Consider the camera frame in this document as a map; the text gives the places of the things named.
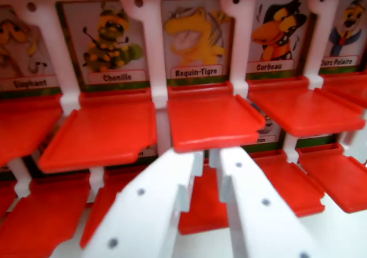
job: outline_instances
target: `plastic tile holder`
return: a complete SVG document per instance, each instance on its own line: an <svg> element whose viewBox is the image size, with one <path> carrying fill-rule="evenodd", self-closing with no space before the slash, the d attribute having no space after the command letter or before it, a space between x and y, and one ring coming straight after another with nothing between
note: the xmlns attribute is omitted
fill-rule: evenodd
<svg viewBox="0 0 367 258"><path fill-rule="evenodd" d="M45 173L133 163L156 144L155 109L149 89L82 93L42 155Z"/></svg>
<svg viewBox="0 0 367 258"><path fill-rule="evenodd" d="M227 227L227 207L219 201L216 169L206 161L202 176L195 177L190 211L181 213L178 230L186 235Z"/></svg>
<svg viewBox="0 0 367 258"><path fill-rule="evenodd" d="M102 219L114 203L116 194L132 181L145 166L134 166L117 170L105 170L104 187L99 189L97 197L89 214L83 235L80 240L81 248L85 248Z"/></svg>
<svg viewBox="0 0 367 258"><path fill-rule="evenodd" d="M323 75L323 88L359 106L367 108L367 73Z"/></svg>
<svg viewBox="0 0 367 258"><path fill-rule="evenodd" d="M298 217L324 210L323 189L297 165L288 163L284 151L256 152L250 156Z"/></svg>
<svg viewBox="0 0 367 258"><path fill-rule="evenodd" d="M17 196L14 185L15 182L0 182L0 219L5 215Z"/></svg>
<svg viewBox="0 0 367 258"><path fill-rule="evenodd" d="M265 126L261 116L232 84L169 87L167 102L171 134L177 152L255 143Z"/></svg>
<svg viewBox="0 0 367 258"><path fill-rule="evenodd" d="M346 213L367 209L367 169L338 143L297 149L299 163Z"/></svg>
<svg viewBox="0 0 367 258"><path fill-rule="evenodd" d="M60 96L0 102L0 166L33 153L62 114Z"/></svg>
<svg viewBox="0 0 367 258"><path fill-rule="evenodd" d="M34 179L0 226L0 257L47 258L73 237L89 195L89 175Z"/></svg>
<svg viewBox="0 0 367 258"><path fill-rule="evenodd" d="M249 99L293 136L363 128L361 107L308 84L303 76L249 81Z"/></svg>

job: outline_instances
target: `card illustration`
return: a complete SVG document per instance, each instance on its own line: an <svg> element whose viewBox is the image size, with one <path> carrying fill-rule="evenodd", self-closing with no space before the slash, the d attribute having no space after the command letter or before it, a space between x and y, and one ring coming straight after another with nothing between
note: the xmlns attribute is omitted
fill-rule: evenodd
<svg viewBox="0 0 367 258"><path fill-rule="evenodd" d="M163 0L162 22L169 85L227 79L233 19L219 0Z"/></svg>
<svg viewBox="0 0 367 258"><path fill-rule="evenodd" d="M174 40L170 50L181 57L181 66L195 60L214 65L225 54L221 24L231 19L221 11L207 12L203 7L178 7L165 23Z"/></svg>
<svg viewBox="0 0 367 258"><path fill-rule="evenodd" d="M294 75L309 15L307 0L257 0L248 79Z"/></svg>
<svg viewBox="0 0 367 258"><path fill-rule="evenodd" d="M252 33L252 41L264 49L260 60L293 59L290 36L307 20L299 13L299 6L299 0L292 0L283 5L273 4L267 9L262 26Z"/></svg>
<svg viewBox="0 0 367 258"><path fill-rule="evenodd" d="M60 92L39 28L10 6L0 7L0 91L5 98Z"/></svg>
<svg viewBox="0 0 367 258"><path fill-rule="evenodd" d="M358 41L362 29L358 27L366 10L363 0L353 0L344 11L344 20L340 26L333 27L329 41L333 44L330 56L339 56L343 46Z"/></svg>
<svg viewBox="0 0 367 258"><path fill-rule="evenodd" d="M119 1L59 2L56 7L83 91L149 86L142 24L129 18Z"/></svg>
<svg viewBox="0 0 367 258"><path fill-rule="evenodd" d="M91 39L88 52L84 53L85 63L93 72L106 72L127 65L131 60L143 57L143 48L139 44L127 44L129 39L118 41L129 29L128 16L124 9L115 12L106 9L106 3L101 3L102 12L97 26L98 36L94 39L83 27L83 33Z"/></svg>
<svg viewBox="0 0 367 258"><path fill-rule="evenodd" d="M367 0L339 0L320 73L356 72L367 40Z"/></svg>

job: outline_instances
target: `yellow cartoon shark character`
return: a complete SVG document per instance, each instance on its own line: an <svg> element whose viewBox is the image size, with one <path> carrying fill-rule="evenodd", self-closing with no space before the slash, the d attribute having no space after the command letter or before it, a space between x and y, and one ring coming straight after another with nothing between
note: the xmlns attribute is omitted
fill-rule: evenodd
<svg viewBox="0 0 367 258"><path fill-rule="evenodd" d="M179 7L171 13L165 30L174 37L170 49L182 57L181 66L201 60L203 65L217 64L225 54L221 24L230 17L221 11L208 13L203 7Z"/></svg>

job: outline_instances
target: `gray dot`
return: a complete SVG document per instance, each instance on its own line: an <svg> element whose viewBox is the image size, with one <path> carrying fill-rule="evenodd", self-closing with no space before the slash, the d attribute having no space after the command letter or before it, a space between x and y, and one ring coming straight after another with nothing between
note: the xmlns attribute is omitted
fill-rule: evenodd
<svg viewBox="0 0 367 258"><path fill-rule="evenodd" d="M261 202L263 203L263 205L266 205L266 206L270 205L270 201L268 199L263 199Z"/></svg>
<svg viewBox="0 0 367 258"><path fill-rule="evenodd" d="M138 195L141 196L141 195L144 195L145 194L145 189L144 188L140 188L138 190Z"/></svg>
<svg viewBox="0 0 367 258"><path fill-rule="evenodd" d="M108 248L115 248L119 244L119 241L116 238L111 238L108 241Z"/></svg>
<svg viewBox="0 0 367 258"><path fill-rule="evenodd" d="M302 252L302 253L299 255L299 258L310 258L310 256L309 256L306 252Z"/></svg>

